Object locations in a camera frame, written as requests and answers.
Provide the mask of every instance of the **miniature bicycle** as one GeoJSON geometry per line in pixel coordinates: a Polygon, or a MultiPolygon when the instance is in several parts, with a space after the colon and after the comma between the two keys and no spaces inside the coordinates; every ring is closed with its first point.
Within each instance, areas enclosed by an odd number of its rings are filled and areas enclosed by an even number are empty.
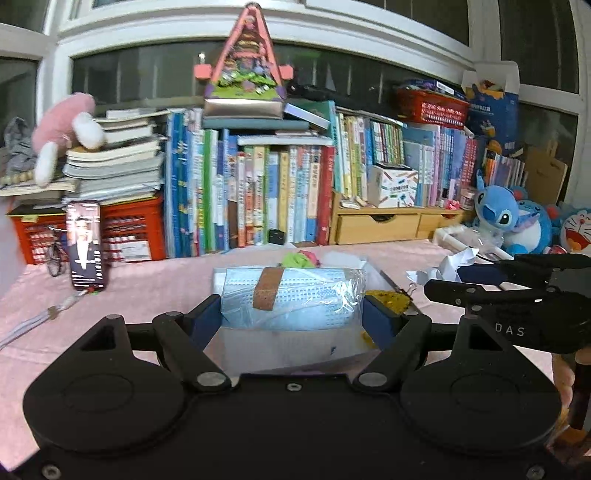
{"type": "Polygon", "coordinates": [[[45,251],[47,269],[52,277],[57,277],[65,271],[68,257],[64,247],[66,236],[58,235],[58,232],[65,233],[66,230],[51,225],[48,228],[53,234],[53,243],[47,247],[47,250],[45,251]]]}

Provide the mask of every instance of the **bicycle wheel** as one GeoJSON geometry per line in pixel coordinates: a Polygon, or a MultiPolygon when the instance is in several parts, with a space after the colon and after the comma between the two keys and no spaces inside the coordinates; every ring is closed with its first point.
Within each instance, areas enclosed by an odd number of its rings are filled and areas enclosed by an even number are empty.
{"type": "Polygon", "coordinates": [[[47,269],[52,277],[57,277],[61,273],[61,253],[57,245],[50,245],[45,253],[47,269]]]}

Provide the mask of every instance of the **red basket on shelf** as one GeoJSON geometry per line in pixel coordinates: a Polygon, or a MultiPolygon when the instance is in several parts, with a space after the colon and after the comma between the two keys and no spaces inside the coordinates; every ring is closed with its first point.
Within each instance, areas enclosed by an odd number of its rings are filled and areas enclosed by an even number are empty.
{"type": "MultiPolygon", "coordinates": [[[[162,197],[141,202],[108,205],[100,209],[103,251],[111,261],[163,260],[166,258],[162,224],[162,197]]],[[[45,263],[53,242],[48,226],[66,228],[66,215],[39,216],[34,223],[12,217],[21,251],[29,265],[45,263]]]]}
{"type": "Polygon", "coordinates": [[[419,124],[463,128],[470,103],[427,90],[398,89],[399,119],[419,124]]]}

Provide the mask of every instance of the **smartphone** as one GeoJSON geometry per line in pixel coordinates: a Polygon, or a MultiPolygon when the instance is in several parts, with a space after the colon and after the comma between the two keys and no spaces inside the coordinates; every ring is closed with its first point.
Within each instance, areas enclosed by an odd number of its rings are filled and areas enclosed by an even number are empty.
{"type": "Polygon", "coordinates": [[[103,290],[106,287],[106,263],[103,262],[100,231],[100,204],[76,200],[66,206],[67,253],[70,274],[76,290],[103,290]]]}

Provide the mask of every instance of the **white box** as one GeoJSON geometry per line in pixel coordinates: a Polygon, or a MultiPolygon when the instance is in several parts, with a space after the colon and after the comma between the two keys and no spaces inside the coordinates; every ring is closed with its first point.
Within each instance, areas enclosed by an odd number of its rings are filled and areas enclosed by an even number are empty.
{"type": "Polygon", "coordinates": [[[378,208],[412,207],[418,173],[402,164],[377,163],[369,175],[368,201],[378,208]]]}

